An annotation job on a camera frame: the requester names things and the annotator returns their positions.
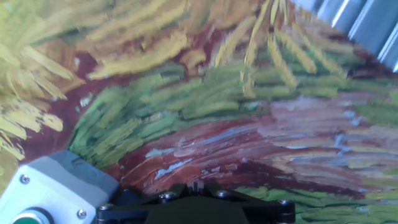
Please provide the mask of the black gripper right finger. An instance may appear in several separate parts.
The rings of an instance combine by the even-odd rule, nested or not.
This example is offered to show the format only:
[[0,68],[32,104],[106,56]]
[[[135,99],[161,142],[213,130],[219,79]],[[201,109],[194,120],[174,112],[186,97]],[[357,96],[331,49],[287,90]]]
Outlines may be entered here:
[[265,201],[224,189],[212,183],[196,183],[201,201],[196,211],[205,223],[295,223],[295,202],[290,199]]

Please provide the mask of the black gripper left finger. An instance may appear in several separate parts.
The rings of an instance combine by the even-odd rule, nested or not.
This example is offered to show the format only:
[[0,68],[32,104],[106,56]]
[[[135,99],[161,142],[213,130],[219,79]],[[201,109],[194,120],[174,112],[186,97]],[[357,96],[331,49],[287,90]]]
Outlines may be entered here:
[[177,199],[193,196],[197,183],[173,184],[168,190],[146,198],[125,190],[114,203],[100,205],[96,209],[96,224],[145,223],[153,209]]

